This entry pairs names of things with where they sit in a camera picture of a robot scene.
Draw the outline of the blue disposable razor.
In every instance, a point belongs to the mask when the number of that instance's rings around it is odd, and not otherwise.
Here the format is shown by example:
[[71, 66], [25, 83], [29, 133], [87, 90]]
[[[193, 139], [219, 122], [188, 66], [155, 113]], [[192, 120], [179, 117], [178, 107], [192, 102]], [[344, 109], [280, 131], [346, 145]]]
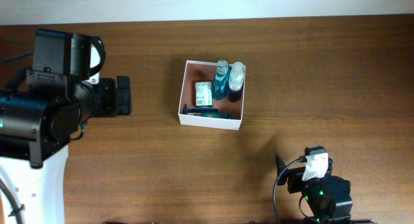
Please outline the blue disposable razor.
[[184, 104], [183, 114], [187, 115], [188, 113], [218, 113], [219, 110], [210, 107], [195, 107], [189, 108], [187, 104]]

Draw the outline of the blue white toothbrush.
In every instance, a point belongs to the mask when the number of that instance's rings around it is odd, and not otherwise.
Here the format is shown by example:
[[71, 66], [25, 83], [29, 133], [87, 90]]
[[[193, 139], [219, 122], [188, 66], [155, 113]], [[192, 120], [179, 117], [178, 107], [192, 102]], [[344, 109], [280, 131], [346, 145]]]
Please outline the blue white toothbrush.
[[194, 116], [218, 118], [218, 113], [193, 113]]

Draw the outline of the teal white toothpaste tube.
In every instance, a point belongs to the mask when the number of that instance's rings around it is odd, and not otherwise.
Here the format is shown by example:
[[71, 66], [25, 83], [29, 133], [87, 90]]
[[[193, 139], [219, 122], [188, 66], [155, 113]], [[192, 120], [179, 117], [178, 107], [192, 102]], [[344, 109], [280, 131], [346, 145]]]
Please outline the teal white toothpaste tube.
[[218, 113], [219, 117], [218, 118], [223, 118], [223, 119], [232, 119], [232, 115], [228, 114], [228, 113]]

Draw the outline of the green white small box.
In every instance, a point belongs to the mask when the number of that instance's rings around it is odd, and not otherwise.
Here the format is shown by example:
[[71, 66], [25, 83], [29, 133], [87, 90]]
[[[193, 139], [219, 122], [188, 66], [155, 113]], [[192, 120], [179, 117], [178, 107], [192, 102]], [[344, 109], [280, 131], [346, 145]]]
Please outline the green white small box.
[[213, 107], [212, 83], [196, 82], [195, 83], [195, 106], [196, 107]]

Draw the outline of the blue mouthwash bottle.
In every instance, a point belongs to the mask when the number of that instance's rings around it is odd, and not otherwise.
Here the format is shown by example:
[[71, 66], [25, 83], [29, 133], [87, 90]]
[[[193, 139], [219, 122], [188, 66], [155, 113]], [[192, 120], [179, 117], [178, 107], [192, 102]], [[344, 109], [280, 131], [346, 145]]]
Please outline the blue mouthwash bottle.
[[214, 78], [213, 98], [222, 100], [228, 94], [228, 79], [230, 66], [226, 60], [219, 60]]

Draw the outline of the clear purple soap pump bottle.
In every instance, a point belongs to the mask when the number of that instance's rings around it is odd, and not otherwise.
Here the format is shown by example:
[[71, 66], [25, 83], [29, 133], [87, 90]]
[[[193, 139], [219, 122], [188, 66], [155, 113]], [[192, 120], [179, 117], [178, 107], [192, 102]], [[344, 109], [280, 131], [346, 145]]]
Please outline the clear purple soap pump bottle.
[[228, 100], [230, 102], [237, 102], [242, 95], [243, 85], [245, 79], [245, 65], [241, 62], [235, 62], [229, 74], [228, 86]]

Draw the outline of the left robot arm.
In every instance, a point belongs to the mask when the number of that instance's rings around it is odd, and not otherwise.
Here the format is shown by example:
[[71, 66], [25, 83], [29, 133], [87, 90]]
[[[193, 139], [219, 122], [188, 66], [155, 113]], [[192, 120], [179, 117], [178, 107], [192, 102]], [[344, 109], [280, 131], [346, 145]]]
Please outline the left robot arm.
[[130, 79], [100, 78], [98, 36], [39, 29], [32, 65], [1, 90], [1, 207], [5, 223], [63, 223], [69, 144], [90, 118], [130, 115]]

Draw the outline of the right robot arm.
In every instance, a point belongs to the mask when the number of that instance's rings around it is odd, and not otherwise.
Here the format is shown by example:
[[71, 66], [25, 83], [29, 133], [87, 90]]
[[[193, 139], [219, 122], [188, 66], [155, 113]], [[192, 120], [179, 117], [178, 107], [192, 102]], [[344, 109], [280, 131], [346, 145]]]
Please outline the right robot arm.
[[299, 202], [306, 201], [312, 211], [312, 216], [305, 215], [302, 223], [350, 223], [353, 206], [350, 181], [332, 174], [332, 159], [328, 159], [327, 171], [323, 177], [304, 181], [302, 177], [305, 167], [291, 168], [304, 159], [304, 156], [301, 156], [285, 164], [279, 156], [276, 156], [278, 176], [272, 193], [276, 219], [281, 220], [277, 208], [276, 188], [287, 185], [288, 193], [300, 193]]

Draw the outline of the white open cardboard box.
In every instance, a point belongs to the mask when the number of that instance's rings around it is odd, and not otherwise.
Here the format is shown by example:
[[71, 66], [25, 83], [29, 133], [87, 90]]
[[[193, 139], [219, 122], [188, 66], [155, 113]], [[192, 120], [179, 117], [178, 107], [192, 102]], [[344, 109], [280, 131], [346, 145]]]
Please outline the white open cardboard box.
[[227, 97], [224, 97], [222, 100], [213, 101], [213, 108], [218, 109], [220, 113], [231, 114], [232, 119], [199, 117], [184, 114], [185, 104], [189, 108], [195, 107], [195, 83], [208, 81], [213, 82], [216, 65], [216, 62], [200, 62], [193, 60], [186, 61], [180, 92], [180, 102], [178, 109], [179, 120], [182, 125], [187, 126], [230, 129], [238, 131], [243, 120], [245, 86], [243, 86], [241, 98], [237, 102], [230, 102]]

